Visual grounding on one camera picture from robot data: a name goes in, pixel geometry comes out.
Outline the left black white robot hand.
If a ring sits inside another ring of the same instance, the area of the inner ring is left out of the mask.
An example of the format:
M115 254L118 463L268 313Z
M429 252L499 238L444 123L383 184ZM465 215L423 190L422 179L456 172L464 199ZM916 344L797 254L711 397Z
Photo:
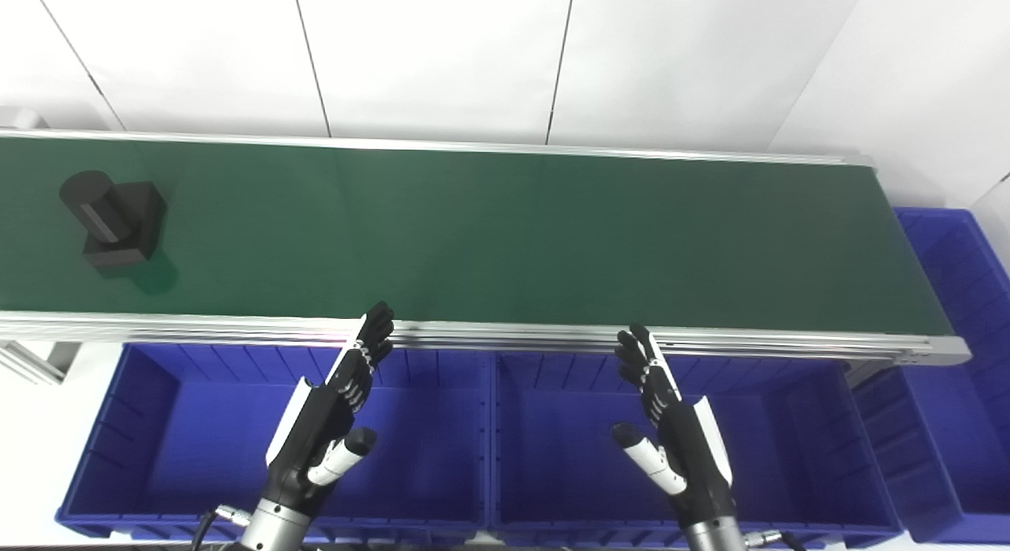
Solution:
M274 514L314 519L350 468L374 449L378 433L355 426L379 363L393 349L394 314L376 303L357 322L321 384L302 379L267 450L262 504Z

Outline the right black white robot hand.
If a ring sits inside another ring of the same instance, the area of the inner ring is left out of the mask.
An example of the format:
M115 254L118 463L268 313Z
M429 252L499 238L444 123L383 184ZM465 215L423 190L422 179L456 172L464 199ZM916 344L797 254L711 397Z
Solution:
M656 338L643 325L621 329L617 341L618 374L638 390L656 442L630 422L617 422L611 435L667 495L679 528L727 526L736 517L733 474L710 400L684 399Z

